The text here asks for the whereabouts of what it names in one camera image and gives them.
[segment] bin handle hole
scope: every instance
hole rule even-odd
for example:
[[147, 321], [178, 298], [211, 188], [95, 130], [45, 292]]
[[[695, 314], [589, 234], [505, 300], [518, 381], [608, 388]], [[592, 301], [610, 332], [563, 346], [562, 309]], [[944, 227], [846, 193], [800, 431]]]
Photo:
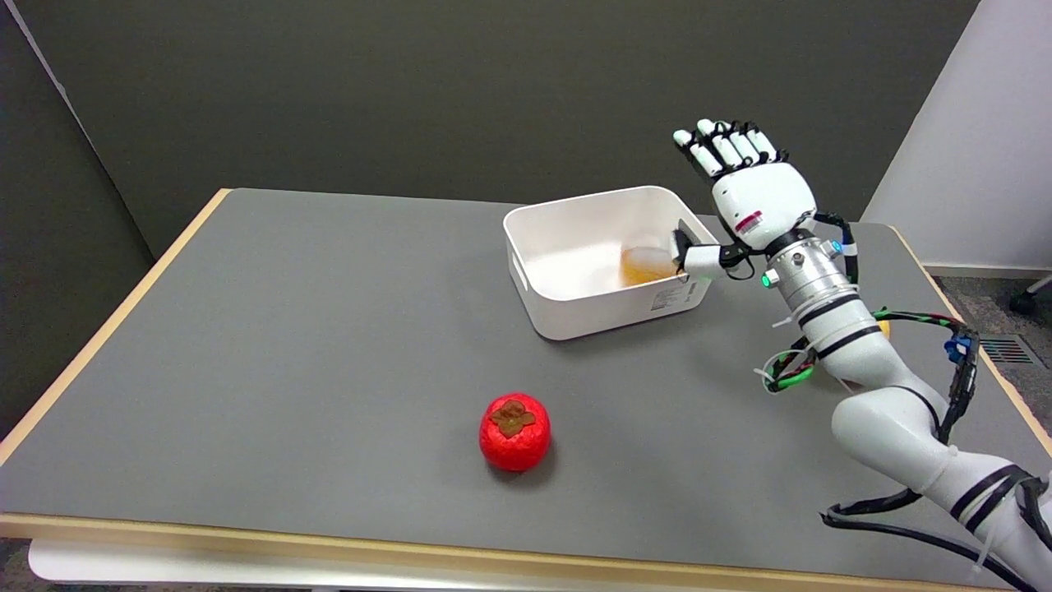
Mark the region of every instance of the bin handle hole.
[[522, 265], [519, 264], [519, 256], [511, 256], [511, 264], [515, 266], [515, 270], [519, 271], [519, 279], [523, 281], [523, 289], [529, 291], [529, 282], [526, 281], [526, 273], [523, 272]]

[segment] orange liquid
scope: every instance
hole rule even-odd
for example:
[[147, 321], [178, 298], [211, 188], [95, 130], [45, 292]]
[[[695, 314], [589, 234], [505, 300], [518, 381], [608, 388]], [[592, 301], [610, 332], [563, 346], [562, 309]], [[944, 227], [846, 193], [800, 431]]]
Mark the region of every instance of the orange liquid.
[[621, 249], [621, 281], [639, 285], [675, 274], [675, 265], [661, 248], [636, 246]]

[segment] label on bin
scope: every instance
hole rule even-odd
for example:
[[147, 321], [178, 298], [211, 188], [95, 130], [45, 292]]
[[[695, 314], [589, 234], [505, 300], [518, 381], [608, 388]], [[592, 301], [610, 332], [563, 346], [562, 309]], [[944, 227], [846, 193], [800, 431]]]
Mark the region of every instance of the label on bin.
[[650, 311], [660, 311], [662, 309], [689, 303], [691, 295], [694, 294], [694, 288], [696, 287], [697, 282], [692, 281], [683, 285], [662, 289], [654, 294], [654, 302], [650, 306]]

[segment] black strap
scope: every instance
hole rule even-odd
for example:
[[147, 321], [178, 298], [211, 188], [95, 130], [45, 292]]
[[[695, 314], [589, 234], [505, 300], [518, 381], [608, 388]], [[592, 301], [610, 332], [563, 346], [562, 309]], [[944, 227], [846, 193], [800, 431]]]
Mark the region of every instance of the black strap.
[[968, 518], [968, 523], [965, 524], [965, 528], [968, 529], [968, 532], [975, 534], [975, 529], [983, 524], [983, 520], [990, 516], [990, 513], [997, 508], [997, 505], [1000, 504], [1002, 499], [1004, 499], [1006, 495], [1008, 495], [1008, 492], [1012, 491], [1012, 488], [1014, 488], [1019, 482], [1030, 478], [1030, 473], [1019, 469], [1015, 465], [1012, 466], [1012, 469], [1014, 469], [1014, 472], [1010, 474], [1007, 479], [1002, 482], [1002, 484], [997, 486], [997, 489], [993, 490], [993, 493], [990, 494], [990, 497], [983, 503], [983, 506], [979, 506], [979, 509], [972, 514], [972, 517]]
[[975, 502], [975, 499], [977, 499], [978, 496], [983, 495], [984, 491], [993, 487], [994, 484], [1011, 475], [1012, 471], [1014, 471], [1015, 469], [1018, 469], [1018, 467], [1016, 467], [1015, 465], [1002, 467], [1000, 469], [997, 469], [993, 473], [990, 473], [989, 475], [984, 477], [982, 481], [979, 481], [979, 483], [973, 485], [972, 488], [966, 491], [965, 494], [960, 496], [960, 499], [958, 499], [957, 503], [953, 505], [953, 508], [950, 508], [950, 515], [953, 516], [953, 519], [959, 523], [960, 514], [964, 513], [966, 508], [971, 506], [972, 502]]
[[825, 305], [823, 305], [823, 306], [821, 306], [821, 307], [812, 310], [811, 312], [807, 313], [806, 315], [800, 318], [800, 322], [798, 322], [800, 328], [803, 329], [804, 326], [807, 325], [809, 322], [812, 322], [812, 321], [818, 319], [820, 317], [828, 313], [829, 311], [832, 311], [834, 309], [838, 309], [838, 308], [843, 307], [844, 305], [847, 305], [848, 303], [851, 303], [851, 302], [854, 302], [854, 301], [862, 301], [862, 298], [859, 298], [859, 295], [857, 293], [846, 293], [844, 295], [841, 295], [839, 299], [834, 299], [834, 300], [826, 303]]
[[814, 232], [812, 232], [807, 228], [794, 227], [783, 234], [774, 237], [774, 240], [768, 243], [767, 247], [764, 248], [764, 254], [767, 254], [768, 257], [773, 257], [778, 252], [781, 252], [783, 249], [785, 249], [787, 246], [791, 246], [808, 238], [814, 238]]
[[924, 406], [928, 408], [928, 413], [931, 414], [931, 421], [935, 425], [935, 431], [938, 432], [938, 414], [935, 413], [935, 408], [931, 406], [931, 403], [929, 403], [928, 400], [924, 399], [924, 395], [914, 391], [913, 389], [910, 389], [909, 387], [903, 387], [902, 385], [893, 385], [893, 388], [902, 389], [908, 393], [913, 393], [913, 395], [916, 399], [920, 400], [920, 403], [923, 403]]
[[876, 326], [876, 325], [871, 325], [870, 327], [867, 327], [866, 329], [859, 329], [858, 331], [855, 331], [854, 333], [848, 335], [847, 338], [841, 339], [838, 342], [836, 342], [832, 346], [830, 346], [830, 347], [826, 348], [825, 350], [822, 350], [821, 352], [818, 352], [818, 360], [825, 359], [826, 356], [832, 354], [836, 350], [839, 350], [844, 346], [847, 346], [848, 344], [851, 344], [852, 342], [861, 340], [861, 339], [869, 335], [870, 333], [879, 333], [879, 332], [881, 332], [881, 328], [878, 326]]

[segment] wooden table edge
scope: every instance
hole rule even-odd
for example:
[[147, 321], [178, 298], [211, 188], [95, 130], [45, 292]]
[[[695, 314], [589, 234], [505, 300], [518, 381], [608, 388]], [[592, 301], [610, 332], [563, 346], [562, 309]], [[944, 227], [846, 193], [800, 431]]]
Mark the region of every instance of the wooden table edge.
[[[171, 246], [128, 293], [113, 315], [102, 325], [87, 345], [69, 363], [55, 383], [29, 409], [21, 422], [0, 442], [0, 466], [15, 452], [43, 416], [50, 410], [77, 374], [92, 361], [106, 340], [135, 309], [146, 291], [171, 264], [187, 242], [219, 207], [232, 189], [220, 189], [190, 221]], [[929, 283], [946, 307], [959, 313], [946, 299], [931, 274], [917, 259], [902, 233], [889, 226], [909, 250], [913, 261], [924, 271]], [[1005, 390], [1016, 410], [1052, 456], [1052, 438], [1041, 428], [1019, 392], [993, 366], [986, 352], [982, 360]], [[163, 523], [141, 523], [36, 514], [0, 513], [0, 536], [12, 538], [55, 538], [144, 545], [176, 549], [342, 559], [419, 568], [454, 569], [474, 572], [511, 573], [535, 577], [572, 578], [600, 581], [624, 581], [650, 585], [689, 586], [747, 590], [750, 592], [843, 592], [845, 590], [883, 590], [902, 592], [962, 592], [980, 590], [946, 584], [874, 579], [809, 572], [786, 572], [766, 569], [729, 568], [719, 566], [667, 564], [603, 557], [580, 557], [547, 553], [511, 552], [470, 549], [441, 545], [421, 545], [318, 535], [223, 529]]]

